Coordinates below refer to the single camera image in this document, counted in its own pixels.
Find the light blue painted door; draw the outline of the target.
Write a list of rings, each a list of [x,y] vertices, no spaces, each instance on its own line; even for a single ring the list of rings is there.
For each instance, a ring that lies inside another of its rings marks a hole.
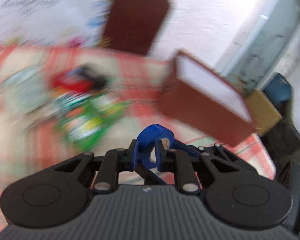
[[[254,89],[279,61],[299,22],[300,0],[266,0],[233,39],[216,68],[237,89]]]

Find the tan cardboard carton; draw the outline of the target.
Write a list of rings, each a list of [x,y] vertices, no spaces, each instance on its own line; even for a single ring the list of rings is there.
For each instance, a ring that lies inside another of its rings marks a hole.
[[[257,126],[256,133],[260,137],[282,120],[282,115],[261,90],[253,90],[245,102]]]

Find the brown cardboard storage box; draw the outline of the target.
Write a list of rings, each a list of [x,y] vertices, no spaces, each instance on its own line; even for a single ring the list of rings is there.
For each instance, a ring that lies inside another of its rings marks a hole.
[[[241,93],[206,64],[180,50],[170,70],[158,100],[162,113],[231,147],[256,133]]]

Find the black electrical tape roll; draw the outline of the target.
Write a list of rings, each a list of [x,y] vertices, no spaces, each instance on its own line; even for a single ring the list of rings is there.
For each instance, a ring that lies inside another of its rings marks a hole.
[[[92,64],[86,63],[80,65],[78,68],[76,68],[76,73],[90,81],[93,89],[101,90],[104,89],[108,84],[107,77],[97,72],[93,68]]]

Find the green snack packet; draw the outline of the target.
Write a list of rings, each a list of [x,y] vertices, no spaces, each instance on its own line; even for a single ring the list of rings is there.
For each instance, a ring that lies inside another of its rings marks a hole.
[[[63,105],[57,122],[58,130],[75,150],[90,151],[123,116],[127,105],[111,93],[70,101]]]

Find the red electrical tape roll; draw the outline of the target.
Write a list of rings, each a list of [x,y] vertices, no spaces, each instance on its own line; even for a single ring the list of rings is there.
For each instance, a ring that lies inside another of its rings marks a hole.
[[[79,93],[86,93],[93,89],[94,83],[78,74],[61,72],[50,79],[52,88],[61,87]]]

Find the clear packing tape roll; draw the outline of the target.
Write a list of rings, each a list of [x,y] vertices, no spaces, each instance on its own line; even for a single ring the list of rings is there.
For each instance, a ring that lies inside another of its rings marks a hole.
[[[49,102],[49,90],[41,68],[29,66],[10,75],[0,83],[5,108],[20,119]]]

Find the floral plastic bedding bag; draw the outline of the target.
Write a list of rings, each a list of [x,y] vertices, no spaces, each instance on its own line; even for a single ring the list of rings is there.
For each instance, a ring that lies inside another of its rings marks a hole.
[[[113,0],[0,0],[0,44],[93,47]]]

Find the red plaid bed blanket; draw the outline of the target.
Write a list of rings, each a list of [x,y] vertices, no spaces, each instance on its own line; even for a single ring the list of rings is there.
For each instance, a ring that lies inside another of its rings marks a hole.
[[[30,66],[38,66],[43,77],[89,63],[110,83],[107,96],[124,105],[123,116],[95,146],[102,155],[115,147],[127,147],[148,125],[160,124],[189,145],[212,146],[216,140],[182,122],[162,115],[156,106],[168,64],[149,57],[112,50],[62,47],[0,46],[0,83]],[[15,120],[0,92],[0,195],[10,183],[73,157],[78,153],[66,142],[56,119],[24,128]],[[6,226],[0,211],[0,231]]]

